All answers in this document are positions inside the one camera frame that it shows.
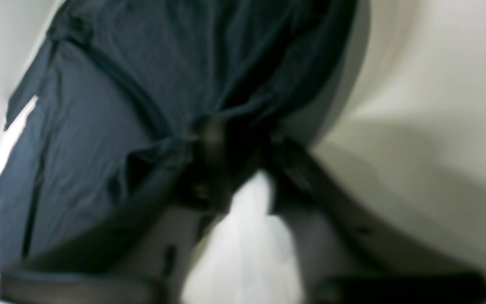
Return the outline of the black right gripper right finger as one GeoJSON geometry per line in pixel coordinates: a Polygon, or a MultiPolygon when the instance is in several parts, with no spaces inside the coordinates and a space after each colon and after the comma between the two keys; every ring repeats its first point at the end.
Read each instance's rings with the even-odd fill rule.
{"type": "Polygon", "coordinates": [[[305,304],[482,304],[478,268],[422,244],[353,199],[301,145],[264,149],[272,212],[296,247],[305,304]]]}

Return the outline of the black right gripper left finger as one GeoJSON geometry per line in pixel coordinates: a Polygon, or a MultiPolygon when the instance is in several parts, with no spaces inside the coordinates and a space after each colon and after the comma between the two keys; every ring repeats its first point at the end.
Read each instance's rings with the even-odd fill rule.
{"type": "Polygon", "coordinates": [[[138,184],[107,219],[0,271],[12,304],[178,304],[193,248],[226,215],[244,180],[242,127],[218,116],[138,184]]]}

